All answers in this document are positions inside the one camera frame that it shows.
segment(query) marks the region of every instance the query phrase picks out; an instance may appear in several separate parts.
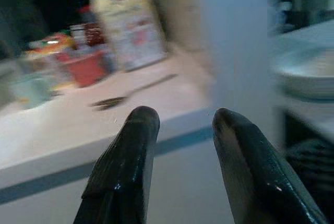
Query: white plate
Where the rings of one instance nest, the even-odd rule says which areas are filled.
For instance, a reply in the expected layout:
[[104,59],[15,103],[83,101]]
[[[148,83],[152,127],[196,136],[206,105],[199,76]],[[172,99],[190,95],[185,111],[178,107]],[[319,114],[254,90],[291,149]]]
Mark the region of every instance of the white plate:
[[334,49],[308,48],[285,54],[275,73],[290,92],[313,99],[334,99]]

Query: red container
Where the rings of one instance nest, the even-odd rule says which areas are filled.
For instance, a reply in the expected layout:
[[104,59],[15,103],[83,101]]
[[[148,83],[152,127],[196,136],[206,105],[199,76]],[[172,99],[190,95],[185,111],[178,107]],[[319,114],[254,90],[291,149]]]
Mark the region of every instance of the red container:
[[90,86],[101,80],[107,72],[102,63],[103,52],[84,55],[81,58],[65,63],[68,71],[80,87]]

